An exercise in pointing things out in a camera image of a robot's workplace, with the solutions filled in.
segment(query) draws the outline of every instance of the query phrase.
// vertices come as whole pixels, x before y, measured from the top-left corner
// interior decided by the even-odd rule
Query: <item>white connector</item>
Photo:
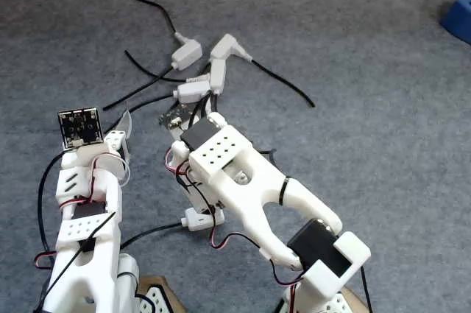
[[[213,59],[211,61],[211,71],[209,84],[214,94],[222,94],[224,81],[226,80],[226,60]]]
[[[203,56],[201,44],[196,40],[184,37],[179,32],[175,32],[175,38],[182,46],[171,55],[172,68],[183,70]]]
[[[210,75],[209,74],[204,74],[204,75],[199,75],[196,77],[189,77],[186,79],[186,82],[198,82],[198,81],[209,81]]]
[[[182,104],[198,102],[210,90],[209,81],[187,82],[174,91],[174,98]]]
[[[224,223],[224,212],[217,208],[214,212],[216,218],[216,225]],[[190,231],[205,230],[214,225],[213,217],[211,215],[198,214],[194,208],[187,208],[185,210],[185,217],[182,217],[182,226],[188,227]]]
[[[241,57],[249,63],[252,61],[252,56],[242,48],[232,35],[226,33],[211,50],[210,61],[212,62],[214,59],[226,60],[230,55]]]

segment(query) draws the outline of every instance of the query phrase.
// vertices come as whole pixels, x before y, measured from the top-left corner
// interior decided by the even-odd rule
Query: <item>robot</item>
[[[55,253],[42,254],[55,255],[55,263],[37,312],[152,312],[135,295],[136,260],[120,253],[121,186],[130,177],[130,115],[125,113],[104,138],[95,108],[62,112],[59,118],[65,152],[56,199],[62,223]],[[95,124],[83,128],[84,140],[80,125],[90,120]],[[300,272],[297,280],[282,283],[288,289],[280,312],[315,313],[327,306],[332,312],[336,307],[351,312],[338,292],[370,257],[369,248],[354,233],[341,234],[339,217],[265,159],[221,114],[195,117],[192,125],[189,120],[176,124],[178,133],[170,127],[176,140],[166,166],[192,204],[182,225],[191,231],[211,227],[216,249],[231,235],[244,236],[274,270],[281,265]],[[76,134],[71,137],[66,128]],[[308,220],[287,245],[272,233],[263,212],[266,203],[295,208]],[[223,223],[226,209],[242,221],[244,233],[232,233],[217,245],[214,230]]]

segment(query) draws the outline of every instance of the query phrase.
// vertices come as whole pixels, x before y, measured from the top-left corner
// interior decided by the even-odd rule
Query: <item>white plug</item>
[[[217,208],[214,212],[216,225],[224,223],[224,212]],[[214,226],[213,217],[211,215],[198,214],[194,208],[185,210],[185,217],[182,217],[182,226],[188,227],[190,231],[199,231]]]
[[[208,73],[208,74],[199,75],[196,77],[189,77],[188,79],[186,79],[186,82],[209,81],[209,79],[210,79],[210,75]]]
[[[171,66],[182,71],[200,59],[203,56],[203,51],[201,44],[196,40],[184,37],[179,32],[175,32],[175,38],[182,46],[171,55]]]
[[[232,35],[226,33],[211,50],[210,61],[212,62],[214,59],[226,60],[230,55],[241,57],[249,63],[252,61],[252,56],[242,48]]]
[[[179,85],[174,91],[174,98],[182,104],[198,102],[210,90],[207,80],[187,82]]]
[[[226,60],[214,59],[211,61],[209,84],[214,94],[222,94],[226,80]]]

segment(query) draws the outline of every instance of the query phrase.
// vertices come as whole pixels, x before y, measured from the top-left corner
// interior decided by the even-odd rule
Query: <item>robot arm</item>
[[[292,270],[304,270],[296,286],[299,312],[315,312],[370,257],[369,248],[351,232],[339,236],[339,217],[298,180],[286,177],[258,153],[224,117],[211,113],[172,144],[176,163],[188,160],[188,175],[209,203],[234,211],[262,256]],[[279,203],[310,221],[285,245],[272,232],[263,206]]]

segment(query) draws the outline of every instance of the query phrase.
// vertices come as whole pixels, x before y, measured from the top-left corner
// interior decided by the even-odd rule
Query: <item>red wire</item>
[[[45,256],[55,256],[56,253],[57,253],[57,252],[56,252],[55,250],[53,250],[53,251],[51,251],[51,252],[42,252],[42,253],[37,254],[36,257],[35,257],[35,260],[34,260],[36,268],[37,268],[37,269],[42,269],[42,270],[51,270],[52,267],[43,267],[43,266],[40,266],[40,265],[38,264],[38,261],[39,261],[39,259],[41,259],[41,258],[43,258],[43,257],[45,257]]]

